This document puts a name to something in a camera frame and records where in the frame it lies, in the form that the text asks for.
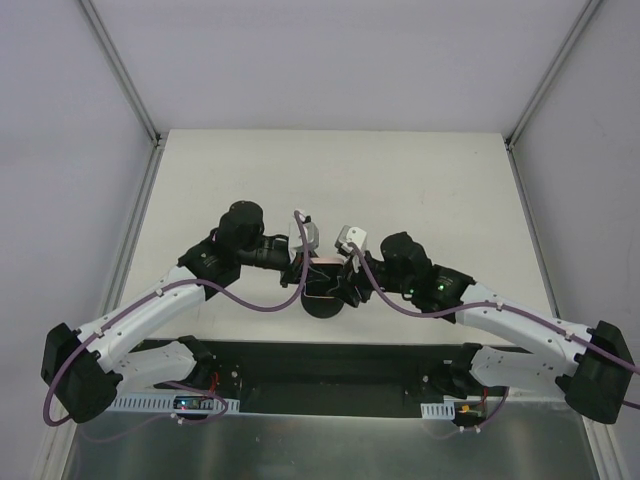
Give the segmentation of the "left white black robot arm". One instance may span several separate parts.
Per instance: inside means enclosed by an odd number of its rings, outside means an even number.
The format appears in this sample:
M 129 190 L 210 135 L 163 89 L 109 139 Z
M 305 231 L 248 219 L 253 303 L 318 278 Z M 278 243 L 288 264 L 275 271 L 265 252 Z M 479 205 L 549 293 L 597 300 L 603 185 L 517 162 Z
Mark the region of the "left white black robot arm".
M 211 377 L 211 357 L 192 338 L 163 349 L 136 346 L 179 314 L 222 294 L 255 312 L 286 309 L 302 294 L 319 230 L 310 216 L 293 214 L 287 235 L 264 233 L 262 208 L 251 201 L 233 203 L 208 236 L 189 248 L 168 273 L 135 300 L 76 329 L 61 323 L 45 340 L 41 377 L 48 390 L 42 407 L 46 425 L 87 422 L 130 389 L 183 382 L 204 387 Z M 244 266 L 278 271 L 295 292 L 274 306 L 241 299 L 228 287 Z

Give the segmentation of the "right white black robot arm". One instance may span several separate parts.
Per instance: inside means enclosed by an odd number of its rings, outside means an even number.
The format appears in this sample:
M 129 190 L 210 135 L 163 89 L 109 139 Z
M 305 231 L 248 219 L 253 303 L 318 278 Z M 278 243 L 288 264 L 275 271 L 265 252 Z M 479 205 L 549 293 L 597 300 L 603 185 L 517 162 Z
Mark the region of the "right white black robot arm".
M 365 243 L 365 231 L 356 227 L 345 227 L 335 242 L 346 258 L 342 281 L 351 303 L 377 293 L 404 315 L 443 319 L 515 346 L 503 353 L 464 344 L 447 374 L 454 395 L 473 394 L 482 386 L 538 391 L 595 422 L 617 421 L 639 372 L 617 326 L 605 321 L 588 326 L 520 306 L 469 275 L 433 263 L 406 232 L 383 240 L 381 259 L 373 258 Z

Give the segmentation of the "black phone pink case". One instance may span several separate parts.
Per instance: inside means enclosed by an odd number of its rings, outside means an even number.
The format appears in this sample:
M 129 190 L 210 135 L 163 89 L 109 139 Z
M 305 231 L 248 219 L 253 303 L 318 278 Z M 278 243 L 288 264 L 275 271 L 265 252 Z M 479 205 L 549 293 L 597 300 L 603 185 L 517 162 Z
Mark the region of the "black phone pink case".
M 344 264 L 345 261 L 339 258 L 312 258 L 303 294 L 311 298 L 338 298 Z

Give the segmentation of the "black phone stand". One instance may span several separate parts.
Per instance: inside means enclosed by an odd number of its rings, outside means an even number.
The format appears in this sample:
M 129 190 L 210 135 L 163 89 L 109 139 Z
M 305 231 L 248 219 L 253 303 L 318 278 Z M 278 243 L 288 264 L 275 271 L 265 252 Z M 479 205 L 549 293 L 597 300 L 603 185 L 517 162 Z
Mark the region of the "black phone stand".
M 304 311 L 317 319 L 329 319 L 338 315 L 344 307 L 344 302 L 334 297 L 310 297 L 303 295 L 301 305 Z

